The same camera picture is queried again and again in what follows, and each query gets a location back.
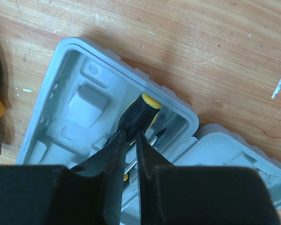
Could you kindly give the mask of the black yellow slim screwdriver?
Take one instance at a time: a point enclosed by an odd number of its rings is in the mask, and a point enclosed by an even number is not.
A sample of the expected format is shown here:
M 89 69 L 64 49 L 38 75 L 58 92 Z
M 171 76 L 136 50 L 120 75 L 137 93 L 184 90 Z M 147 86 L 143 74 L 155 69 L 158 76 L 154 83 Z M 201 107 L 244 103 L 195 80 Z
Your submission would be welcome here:
M 144 146 L 142 145 L 142 158 L 144 158 L 145 156 L 148 156 L 148 153 L 150 152 L 150 150 L 153 150 L 153 146 L 154 144 L 162 137 L 162 135 L 165 133 L 167 128 L 162 129 L 159 133 L 157 133 L 154 138 L 152 139 L 152 141 L 149 143 L 150 146 Z M 138 163 L 138 157 L 136 157 L 130 164 L 129 166 L 126 167 L 125 171 L 124 171 L 124 183 L 127 182 L 129 180 L 129 172 L 137 165 Z

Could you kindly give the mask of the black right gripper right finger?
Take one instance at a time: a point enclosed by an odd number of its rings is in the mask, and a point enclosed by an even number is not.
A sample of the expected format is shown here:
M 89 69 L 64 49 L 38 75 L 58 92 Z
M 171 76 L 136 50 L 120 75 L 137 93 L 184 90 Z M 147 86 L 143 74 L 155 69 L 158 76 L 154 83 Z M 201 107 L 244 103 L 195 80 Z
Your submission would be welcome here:
M 136 136 L 140 223 L 142 225 L 152 225 L 159 215 L 156 169 L 159 166 L 172 166 L 173 164 L 155 148 L 150 150 L 148 156 L 142 158 L 142 145 L 150 146 L 144 132 L 140 131 Z

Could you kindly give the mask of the grey plastic tool case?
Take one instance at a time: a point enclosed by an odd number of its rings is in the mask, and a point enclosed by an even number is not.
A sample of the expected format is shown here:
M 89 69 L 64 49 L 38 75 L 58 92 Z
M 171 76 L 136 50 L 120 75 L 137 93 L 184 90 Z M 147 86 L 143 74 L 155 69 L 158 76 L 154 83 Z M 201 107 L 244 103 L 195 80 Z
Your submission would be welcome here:
M 18 165 L 77 166 L 127 132 L 123 225 L 140 224 L 135 135 L 175 165 L 245 166 L 281 209 L 281 163 L 219 124 L 199 126 L 191 106 L 147 74 L 86 38 L 59 42 L 41 85 Z

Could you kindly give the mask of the black yellow thick screwdriver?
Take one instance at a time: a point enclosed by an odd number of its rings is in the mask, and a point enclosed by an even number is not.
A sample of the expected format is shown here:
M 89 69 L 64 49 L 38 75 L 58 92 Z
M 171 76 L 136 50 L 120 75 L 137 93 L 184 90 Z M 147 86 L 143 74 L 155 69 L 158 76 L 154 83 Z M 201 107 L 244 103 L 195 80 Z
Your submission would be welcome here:
M 155 122 L 162 104 L 142 93 L 121 115 L 116 133 L 121 130 L 126 132 L 126 143 L 132 145 L 138 132 L 147 132 Z

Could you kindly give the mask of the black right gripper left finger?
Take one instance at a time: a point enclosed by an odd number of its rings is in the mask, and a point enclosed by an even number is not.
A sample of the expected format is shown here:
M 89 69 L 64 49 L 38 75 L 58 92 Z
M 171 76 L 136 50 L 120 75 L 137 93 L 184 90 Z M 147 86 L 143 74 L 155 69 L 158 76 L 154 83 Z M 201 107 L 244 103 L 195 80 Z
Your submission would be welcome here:
M 75 221 L 84 225 L 119 224 L 126 149 L 126 133 L 119 131 L 101 150 L 70 169 L 80 179 Z

